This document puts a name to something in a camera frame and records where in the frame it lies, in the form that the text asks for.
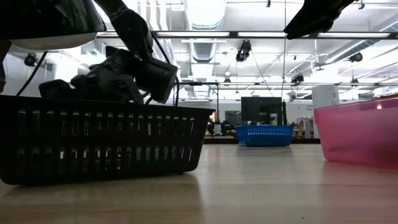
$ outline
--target basket slot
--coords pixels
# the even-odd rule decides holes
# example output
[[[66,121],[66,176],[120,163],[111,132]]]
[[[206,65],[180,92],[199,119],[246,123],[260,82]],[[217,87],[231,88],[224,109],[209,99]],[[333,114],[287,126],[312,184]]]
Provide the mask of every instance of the basket slot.
[[[118,169],[117,159],[118,159],[118,147],[111,146],[111,170],[115,171]]]
[[[128,130],[133,131],[133,130],[134,130],[134,129],[133,129],[133,127],[134,127],[134,115],[133,115],[132,113],[129,113],[129,116],[128,116],[128,125],[129,125],[129,129],[128,129]]]
[[[30,114],[30,130],[32,133],[40,133],[40,110],[33,110]]]
[[[83,127],[83,134],[90,135],[91,134],[91,112],[86,112],[84,116],[84,127]]]
[[[145,123],[147,124],[147,132],[144,133],[144,134],[148,134],[148,136],[151,136],[152,135],[152,130],[151,130],[151,127],[152,127],[152,115],[149,115],[147,117],[147,121]]]
[[[137,161],[137,162],[140,162],[140,161],[141,161],[141,147],[140,147],[140,146],[138,146],[138,147],[136,148],[136,161]]]
[[[64,147],[62,147],[60,149],[60,157],[59,157],[60,160],[59,160],[59,165],[58,165],[58,171],[59,171],[59,174],[61,174],[61,175],[65,174],[65,170],[66,170],[67,162],[66,162],[65,154],[66,154],[66,150]]]
[[[102,112],[97,112],[95,118],[95,127],[97,131],[101,131],[103,129],[103,115]]]
[[[122,158],[125,158],[126,152],[122,149],[122,147],[118,146],[116,148],[116,170],[122,170],[124,167],[124,162]]]
[[[145,161],[150,161],[150,146],[145,147]]]
[[[83,163],[83,165],[82,165],[81,171],[84,174],[86,174],[86,173],[89,172],[89,169],[90,169],[89,168],[90,167],[90,159],[91,159],[90,150],[87,147],[85,147],[82,154],[83,154],[82,155],[82,163]]]
[[[35,147],[31,150],[31,163],[30,163],[30,170],[33,174],[37,175],[40,174],[40,163],[39,163],[39,148]]]
[[[106,115],[106,130],[113,130],[113,121],[114,116],[113,116],[113,112],[108,112]]]
[[[25,175],[25,149],[20,148],[17,151],[17,173],[18,177]]]
[[[51,175],[52,174],[52,159],[53,159],[53,150],[51,147],[47,147],[45,149],[45,155],[44,155],[44,172],[46,175]]]
[[[131,169],[131,161],[132,161],[132,149],[131,146],[128,146],[126,149],[126,170]]]
[[[154,160],[158,161],[159,160],[159,152],[160,152],[160,147],[155,146],[155,155],[154,155]]]
[[[69,163],[68,163],[68,170],[69,174],[77,174],[77,152],[78,149],[75,147],[72,147],[70,149],[70,155],[69,155]]]
[[[105,171],[111,170],[112,149],[107,146],[105,149]]]
[[[19,110],[18,111],[18,135],[25,136],[27,135],[27,118],[26,118],[26,111]]]
[[[95,147],[94,149],[94,167],[93,167],[94,172],[100,172],[101,171],[101,148],[100,147]]]
[[[173,145],[172,146],[172,156],[171,156],[171,160],[174,160],[175,159],[175,157],[176,157],[176,155],[177,155],[177,146],[176,145]]]
[[[123,124],[124,124],[124,114],[119,113],[118,114],[118,130],[123,130]]]
[[[79,134],[79,112],[74,111],[72,115],[72,135]]]
[[[100,154],[99,154],[99,172],[103,172],[106,170],[106,151],[107,147],[99,147]]]

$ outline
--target white wall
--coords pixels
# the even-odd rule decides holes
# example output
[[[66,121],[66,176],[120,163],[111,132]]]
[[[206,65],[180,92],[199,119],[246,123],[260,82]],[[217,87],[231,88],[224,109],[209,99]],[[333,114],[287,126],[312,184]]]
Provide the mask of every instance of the white wall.
[[[6,85],[2,95],[16,95],[30,77],[34,67],[28,67],[24,61],[11,54],[7,54],[3,61],[4,71],[6,73]],[[51,72],[46,72],[44,68],[39,68],[31,83],[27,86],[21,96],[40,96],[39,84],[51,80]]]

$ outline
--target wooden table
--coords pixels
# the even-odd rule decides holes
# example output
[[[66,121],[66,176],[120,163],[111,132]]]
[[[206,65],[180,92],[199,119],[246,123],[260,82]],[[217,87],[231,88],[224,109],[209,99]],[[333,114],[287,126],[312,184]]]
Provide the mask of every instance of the wooden table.
[[[206,145],[185,175],[0,184],[0,223],[398,223],[398,172],[325,162],[319,145]]]

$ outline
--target ceiling camera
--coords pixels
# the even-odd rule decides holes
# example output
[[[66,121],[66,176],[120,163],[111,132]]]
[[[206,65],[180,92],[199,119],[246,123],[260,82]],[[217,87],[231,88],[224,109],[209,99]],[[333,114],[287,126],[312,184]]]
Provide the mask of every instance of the ceiling camera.
[[[354,54],[353,56],[351,56],[348,60],[350,62],[360,62],[360,61],[362,61],[362,59],[363,59],[363,55],[360,52],[358,52],[358,53]]]
[[[244,62],[246,59],[248,59],[250,51],[251,51],[250,40],[244,40],[240,49],[238,50],[238,53],[236,54],[236,61]]]

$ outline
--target ceiling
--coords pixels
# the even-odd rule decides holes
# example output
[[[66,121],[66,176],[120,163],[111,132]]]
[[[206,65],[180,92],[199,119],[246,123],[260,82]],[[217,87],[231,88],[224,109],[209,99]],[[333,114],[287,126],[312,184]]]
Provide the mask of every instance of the ceiling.
[[[166,24],[169,30],[189,30],[184,12],[183,1],[133,1],[124,2],[135,9],[141,16],[145,17],[151,29],[159,30],[161,25]],[[302,7],[301,0],[287,0],[286,17],[285,2],[282,0],[272,0],[271,6],[267,7],[267,1],[246,1],[246,0],[227,0],[226,9],[221,30],[238,31],[278,31],[281,32],[286,23],[294,17]],[[161,20],[160,5],[166,5],[165,21]],[[398,21],[398,2],[396,0],[371,1],[366,0],[365,8],[359,10],[359,3],[354,3],[346,8],[341,16],[335,21],[332,31],[335,32],[377,32],[379,25],[384,21],[396,17]],[[204,0],[204,7],[211,7],[212,0]],[[203,10],[203,17],[211,17]],[[108,30],[113,30],[110,23],[107,23]],[[192,60],[189,44],[183,44],[182,40],[171,39],[171,46],[174,52],[177,65],[181,68],[180,76],[183,80],[194,80],[200,78],[199,74],[192,73]],[[223,82],[226,72],[229,73],[232,82],[281,82],[283,74],[287,74],[288,82],[294,72],[292,69],[308,60],[314,55],[327,55],[352,42],[352,40],[333,40],[333,39],[252,39],[252,54],[244,62],[237,64],[235,55],[237,48],[243,39],[218,39],[216,53],[212,64],[210,81]],[[124,47],[123,42],[116,38],[96,39],[95,45],[112,45]],[[305,74],[306,82],[349,82],[351,77],[360,78],[360,82],[382,82],[388,78],[398,77],[398,67],[391,66],[386,72],[377,72],[380,68],[391,65],[397,58],[397,40],[383,40],[373,46],[361,51],[364,60],[359,63],[340,61],[333,65],[327,65],[325,71],[317,71],[317,67],[309,66],[308,74]]]

